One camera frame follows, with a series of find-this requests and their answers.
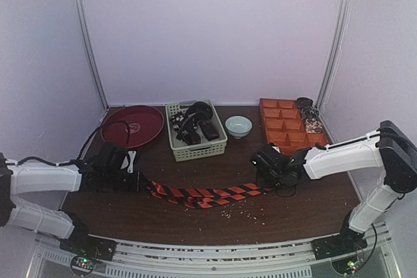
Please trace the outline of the red navy striped tie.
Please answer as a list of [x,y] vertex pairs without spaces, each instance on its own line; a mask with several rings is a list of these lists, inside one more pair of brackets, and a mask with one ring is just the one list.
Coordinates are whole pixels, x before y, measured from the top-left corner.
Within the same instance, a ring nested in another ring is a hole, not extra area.
[[262,188],[253,183],[223,189],[171,188],[149,181],[146,190],[153,197],[165,199],[172,204],[180,204],[191,209],[209,209],[264,195],[272,189]]

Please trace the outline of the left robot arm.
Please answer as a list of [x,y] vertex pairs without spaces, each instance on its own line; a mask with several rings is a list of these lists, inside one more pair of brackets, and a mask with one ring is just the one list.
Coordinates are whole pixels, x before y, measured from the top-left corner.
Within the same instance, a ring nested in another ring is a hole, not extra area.
[[1,158],[1,226],[16,226],[54,236],[86,255],[94,247],[89,228],[75,214],[21,199],[24,193],[107,191],[137,193],[147,180],[137,170],[137,154],[106,143],[95,156],[54,163],[29,156]]

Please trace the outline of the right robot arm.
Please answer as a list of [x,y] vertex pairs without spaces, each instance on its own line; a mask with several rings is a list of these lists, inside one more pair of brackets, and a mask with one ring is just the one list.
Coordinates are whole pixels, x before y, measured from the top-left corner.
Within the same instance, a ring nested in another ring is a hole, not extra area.
[[365,231],[401,196],[416,189],[416,146],[390,120],[377,130],[333,145],[315,145],[286,156],[273,144],[250,158],[268,188],[291,188],[302,182],[366,168],[381,168],[377,186],[347,214],[334,247],[349,252]]

